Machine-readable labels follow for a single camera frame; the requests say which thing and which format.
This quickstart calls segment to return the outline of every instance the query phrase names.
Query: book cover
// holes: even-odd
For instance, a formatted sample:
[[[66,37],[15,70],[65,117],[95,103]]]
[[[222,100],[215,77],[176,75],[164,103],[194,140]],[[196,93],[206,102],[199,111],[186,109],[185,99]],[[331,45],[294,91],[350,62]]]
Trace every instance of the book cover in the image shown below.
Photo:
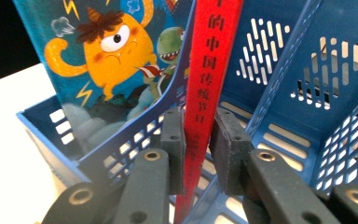
[[[13,0],[87,152],[155,103],[178,62],[191,0]]]

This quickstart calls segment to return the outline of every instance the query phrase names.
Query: ventilation slot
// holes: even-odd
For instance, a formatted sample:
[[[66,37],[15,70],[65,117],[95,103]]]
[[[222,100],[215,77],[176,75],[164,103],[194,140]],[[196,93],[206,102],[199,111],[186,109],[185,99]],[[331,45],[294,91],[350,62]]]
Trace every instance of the ventilation slot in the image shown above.
[[[242,117],[244,117],[246,119],[251,119],[252,118],[251,113],[249,113],[248,111],[243,110],[243,109],[241,109],[241,108],[239,108],[239,107],[237,107],[235,105],[232,105],[232,104],[230,104],[228,102],[224,101],[220,105],[223,108],[226,108],[226,109],[228,109],[228,110],[230,110],[230,111],[232,111],[232,112],[234,112],[234,113],[236,113],[236,114],[238,114],[238,115],[240,115],[240,116],[242,116]]]
[[[228,216],[220,214],[219,216],[217,216],[216,220],[214,221],[214,224],[220,224],[220,223],[226,223],[226,224],[235,224],[234,221],[232,221],[231,219],[229,219]]]
[[[350,183],[358,175],[358,106],[342,121],[324,144],[316,189]]]
[[[50,120],[55,123],[56,131],[58,135],[63,135],[61,141],[64,145],[68,145],[70,142],[74,141],[75,137],[71,131],[71,124],[68,120],[65,120],[65,114],[62,109],[56,110],[49,115]]]
[[[295,169],[295,170],[297,170],[297,171],[299,171],[299,172],[301,172],[301,171],[304,170],[304,165],[303,165],[301,162],[296,161],[296,160],[294,160],[293,158],[284,155],[283,153],[281,153],[281,152],[278,151],[277,149],[274,149],[273,147],[270,147],[270,146],[268,146],[268,145],[266,145],[266,144],[261,143],[261,144],[259,144],[259,145],[257,146],[257,148],[266,149],[266,150],[270,150],[270,151],[276,152],[276,153],[278,153],[280,156],[282,156],[282,158],[286,161],[286,163],[287,163],[289,166],[291,166],[293,169]]]
[[[317,52],[310,55],[310,66],[304,67],[303,78],[291,98],[325,110],[337,99],[341,89],[350,84],[350,74],[358,72],[358,45],[336,38],[321,37]]]
[[[226,207],[238,215],[241,219],[248,221],[245,213],[243,212],[242,202],[239,199],[229,197],[226,201]]]
[[[280,23],[265,22],[263,19],[251,19],[252,32],[246,34],[243,58],[239,59],[238,77],[267,85],[272,68],[278,61],[278,52],[284,47],[284,40],[290,33],[290,27]]]

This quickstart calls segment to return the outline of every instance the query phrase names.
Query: cartoon monster illustration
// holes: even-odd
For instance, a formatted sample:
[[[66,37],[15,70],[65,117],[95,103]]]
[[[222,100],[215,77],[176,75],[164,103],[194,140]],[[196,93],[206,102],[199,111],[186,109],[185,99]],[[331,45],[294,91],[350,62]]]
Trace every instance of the cartoon monster illustration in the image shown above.
[[[161,70],[161,79],[158,83],[159,93],[162,94],[168,87],[172,75],[178,63],[178,55],[185,31],[181,27],[165,29],[158,38],[157,53],[159,58],[168,64],[168,67]]]
[[[62,77],[77,77],[89,72],[94,83],[103,89],[104,100],[113,98],[112,90],[146,64],[157,64],[153,43],[145,30],[153,17],[153,0],[143,0],[141,22],[127,13],[109,11],[100,14],[88,8],[89,23],[76,29],[83,43],[86,63],[71,65],[61,56],[68,47],[66,40],[53,38],[45,46],[49,68]]]

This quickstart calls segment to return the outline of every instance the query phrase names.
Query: cartoon eye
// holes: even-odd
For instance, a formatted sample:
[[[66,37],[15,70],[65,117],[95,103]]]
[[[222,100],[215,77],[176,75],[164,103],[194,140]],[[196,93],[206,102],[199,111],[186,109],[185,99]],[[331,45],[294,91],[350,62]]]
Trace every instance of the cartoon eye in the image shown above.
[[[183,31],[181,34],[180,34],[180,39],[183,41],[183,39],[185,39],[185,32],[186,31]]]
[[[129,40],[130,28],[122,25],[115,35],[105,37],[101,41],[101,49],[105,52],[113,52],[121,49]]]

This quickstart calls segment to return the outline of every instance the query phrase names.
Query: monster horn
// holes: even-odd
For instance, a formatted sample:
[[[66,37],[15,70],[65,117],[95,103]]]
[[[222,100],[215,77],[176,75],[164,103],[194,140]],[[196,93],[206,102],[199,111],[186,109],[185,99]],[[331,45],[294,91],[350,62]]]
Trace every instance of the monster horn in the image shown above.
[[[97,12],[95,9],[89,7],[87,8],[87,10],[89,12],[89,20],[91,22],[96,22],[101,18],[101,14]]]

